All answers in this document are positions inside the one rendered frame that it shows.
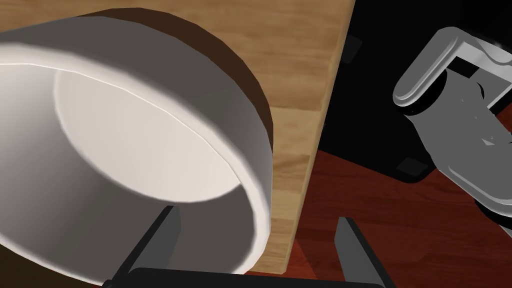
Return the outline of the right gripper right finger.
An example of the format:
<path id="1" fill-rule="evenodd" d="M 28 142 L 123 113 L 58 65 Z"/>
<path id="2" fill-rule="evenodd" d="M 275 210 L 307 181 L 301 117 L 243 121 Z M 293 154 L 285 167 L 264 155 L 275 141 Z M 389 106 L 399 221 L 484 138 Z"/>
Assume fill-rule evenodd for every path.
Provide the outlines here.
<path id="1" fill-rule="evenodd" d="M 346 282 L 387 285 L 380 260 L 353 219 L 338 218 L 334 244 Z"/>

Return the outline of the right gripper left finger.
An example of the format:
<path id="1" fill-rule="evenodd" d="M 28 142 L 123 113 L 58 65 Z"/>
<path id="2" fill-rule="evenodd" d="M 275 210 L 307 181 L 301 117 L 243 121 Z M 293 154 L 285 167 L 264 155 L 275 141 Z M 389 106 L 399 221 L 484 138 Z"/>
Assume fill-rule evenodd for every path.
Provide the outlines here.
<path id="1" fill-rule="evenodd" d="M 181 231 L 180 209 L 166 206 L 104 287 L 113 287 L 137 268 L 167 269 Z"/>

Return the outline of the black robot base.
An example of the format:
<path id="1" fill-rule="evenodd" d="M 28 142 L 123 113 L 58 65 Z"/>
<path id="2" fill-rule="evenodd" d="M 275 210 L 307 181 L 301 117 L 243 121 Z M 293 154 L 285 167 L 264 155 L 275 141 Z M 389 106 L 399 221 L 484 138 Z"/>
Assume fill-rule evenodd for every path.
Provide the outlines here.
<path id="1" fill-rule="evenodd" d="M 356 0 L 318 148 L 404 183 L 428 176 L 435 165 L 392 91 L 450 26 L 512 52 L 512 0 Z"/>

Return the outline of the white bowl with brown outside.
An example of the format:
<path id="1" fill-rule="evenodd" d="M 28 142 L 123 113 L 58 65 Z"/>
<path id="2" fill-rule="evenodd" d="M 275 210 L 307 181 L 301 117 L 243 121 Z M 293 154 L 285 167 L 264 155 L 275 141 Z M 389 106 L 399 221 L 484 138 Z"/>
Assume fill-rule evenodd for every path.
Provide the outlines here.
<path id="1" fill-rule="evenodd" d="M 114 8 L 0 32 L 0 245 L 111 280 L 167 206 L 167 269 L 243 274 L 271 231 L 274 125 L 223 41 Z"/>

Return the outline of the light wooden table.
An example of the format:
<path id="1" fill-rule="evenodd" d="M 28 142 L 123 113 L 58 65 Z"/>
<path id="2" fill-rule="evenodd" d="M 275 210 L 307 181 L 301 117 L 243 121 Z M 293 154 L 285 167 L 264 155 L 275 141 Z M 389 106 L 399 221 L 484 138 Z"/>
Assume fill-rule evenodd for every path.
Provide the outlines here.
<path id="1" fill-rule="evenodd" d="M 0 31 L 112 8 L 160 10 L 224 41 L 249 66 L 274 124 L 271 233 L 253 273 L 283 274 L 355 0 L 0 0 Z"/>

